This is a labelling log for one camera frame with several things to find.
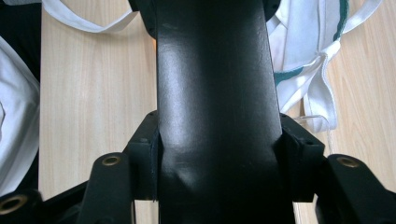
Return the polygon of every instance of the green trim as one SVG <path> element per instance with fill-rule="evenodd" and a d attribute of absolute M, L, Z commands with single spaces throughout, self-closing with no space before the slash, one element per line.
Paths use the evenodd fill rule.
<path fill-rule="evenodd" d="M 297 68 L 288 72 L 275 72 L 274 73 L 274 78 L 275 78 L 275 85 L 277 86 L 281 81 L 287 80 L 292 77 L 296 77 L 303 72 L 303 68 Z"/>
<path fill-rule="evenodd" d="M 340 0 L 340 21 L 337 25 L 337 33 L 332 38 L 333 41 L 341 37 L 347 23 L 347 17 L 349 14 L 349 0 Z"/>

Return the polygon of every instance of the wooden surface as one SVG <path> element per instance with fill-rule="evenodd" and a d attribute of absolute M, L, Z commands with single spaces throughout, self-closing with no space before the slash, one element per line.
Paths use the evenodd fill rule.
<path fill-rule="evenodd" d="M 99 24 L 128 7 L 121 0 L 64 2 Z M 351 11 L 361 2 L 350 1 Z M 344 35 L 328 69 L 339 116 L 338 128 L 331 131 L 333 150 L 366 162 L 392 191 L 395 11 L 395 1 L 385 0 L 372 18 Z M 43 11 L 41 80 L 39 188 L 48 199 L 85 181 L 100 155 L 123 150 L 142 118 L 155 109 L 151 39 L 140 18 L 120 33 L 92 35 L 66 27 Z M 139 220 L 146 220 L 139 223 L 157 221 L 151 206 L 137 211 L 142 214 Z"/>

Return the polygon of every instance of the light wood grain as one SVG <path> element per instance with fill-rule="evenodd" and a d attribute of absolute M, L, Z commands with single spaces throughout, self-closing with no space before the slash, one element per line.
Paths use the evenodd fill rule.
<path fill-rule="evenodd" d="M 64 0 L 87 20 L 107 24 L 128 7 L 121 0 Z M 350 1 L 351 11 L 362 0 Z M 383 5 L 342 37 L 331 61 L 339 125 L 337 153 L 369 165 L 396 191 L 396 11 Z M 39 187 L 45 198 L 85 181 L 93 161 L 121 151 L 142 118 L 155 109 L 155 53 L 138 17 L 126 30 L 92 35 L 66 27 L 43 11 Z M 295 107 L 292 115 L 302 115 Z M 137 208 L 138 223 L 158 222 L 156 205 Z M 315 223 L 302 213 L 303 223 Z"/>

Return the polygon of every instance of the white garment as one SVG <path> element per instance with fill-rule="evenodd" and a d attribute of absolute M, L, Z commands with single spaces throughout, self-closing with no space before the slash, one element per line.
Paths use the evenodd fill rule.
<path fill-rule="evenodd" d="M 0 196 L 16 189 L 38 150 L 39 83 L 0 36 Z"/>

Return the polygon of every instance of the metal ring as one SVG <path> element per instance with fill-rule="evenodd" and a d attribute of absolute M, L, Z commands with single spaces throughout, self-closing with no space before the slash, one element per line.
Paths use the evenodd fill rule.
<path fill-rule="evenodd" d="M 109 156 L 102 160 L 102 164 L 105 166 L 112 166 L 121 161 L 121 158 L 118 156 Z"/>
<path fill-rule="evenodd" d="M 359 166 L 359 164 L 356 161 L 347 157 L 338 157 L 337 161 L 340 162 L 342 165 L 345 165 L 350 168 L 356 168 Z"/>
<path fill-rule="evenodd" d="M 0 215 L 6 215 L 18 210 L 27 202 L 27 196 L 18 194 L 0 202 Z"/>

